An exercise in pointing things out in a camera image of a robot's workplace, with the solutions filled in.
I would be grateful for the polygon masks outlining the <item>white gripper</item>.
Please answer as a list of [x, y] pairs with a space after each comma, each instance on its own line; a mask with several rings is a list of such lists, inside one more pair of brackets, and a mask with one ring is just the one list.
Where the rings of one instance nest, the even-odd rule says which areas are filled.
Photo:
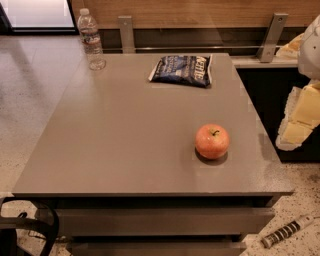
[[[310, 79], [320, 79], [320, 15], [307, 27], [304, 34], [296, 36], [279, 48], [279, 58], [296, 59], [298, 70]], [[276, 146], [292, 151], [300, 147], [320, 125], [320, 81], [311, 80], [303, 88], [293, 87], [288, 95]]]

